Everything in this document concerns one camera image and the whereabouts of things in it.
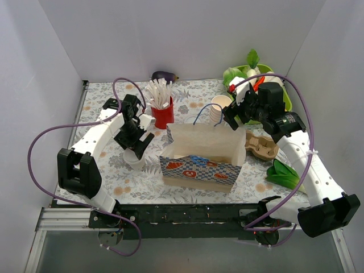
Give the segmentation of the blue checkered paper bag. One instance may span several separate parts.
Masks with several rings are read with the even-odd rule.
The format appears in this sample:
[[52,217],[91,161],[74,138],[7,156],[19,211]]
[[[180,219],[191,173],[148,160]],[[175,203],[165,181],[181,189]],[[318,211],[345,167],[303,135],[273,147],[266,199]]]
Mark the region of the blue checkered paper bag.
[[229,193],[246,158],[246,129],[217,122],[168,123],[159,156],[166,185]]

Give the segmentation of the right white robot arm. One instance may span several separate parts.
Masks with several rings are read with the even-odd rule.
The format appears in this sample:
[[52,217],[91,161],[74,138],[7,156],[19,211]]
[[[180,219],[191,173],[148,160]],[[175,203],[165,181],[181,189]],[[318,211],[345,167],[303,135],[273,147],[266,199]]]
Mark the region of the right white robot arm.
[[260,201],[257,219],[246,224],[254,231],[261,223],[272,225],[277,219],[299,225],[311,238],[346,226],[361,203],[357,195],[348,195],[331,177],[313,148],[312,126],[305,126],[298,114],[286,111],[283,88],[265,82],[255,92],[247,80],[230,84],[234,101],[223,109],[224,120],[233,130],[241,122],[258,121],[289,158],[300,180],[292,192]]

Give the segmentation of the white paper coffee cup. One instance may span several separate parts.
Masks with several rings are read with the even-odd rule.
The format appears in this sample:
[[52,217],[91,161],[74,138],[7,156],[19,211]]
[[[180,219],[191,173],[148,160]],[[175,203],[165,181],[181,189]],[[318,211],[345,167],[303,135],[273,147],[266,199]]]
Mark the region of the white paper coffee cup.
[[135,171],[141,171],[146,163],[144,155],[139,159],[134,151],[130,149],[124,150],[123,159]]

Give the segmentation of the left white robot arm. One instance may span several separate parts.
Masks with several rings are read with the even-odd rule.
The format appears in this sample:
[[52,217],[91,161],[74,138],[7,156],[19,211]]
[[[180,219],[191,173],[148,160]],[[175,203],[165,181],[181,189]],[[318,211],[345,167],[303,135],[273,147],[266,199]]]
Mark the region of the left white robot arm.
[[110,228],[120,223],[121,214],[114,209],[116,200],[102,187],[97,160],[108,142],[114,139],[126,152],[130,164],[143,163],[144,152],[154,135],[147,132],[153,118],[139,114],[140,106],[141,101],[131,94],[121,102],[108,99],[97,125],[70,149],[62,148],[57,155],[59,187],[103,210],[101,220]]

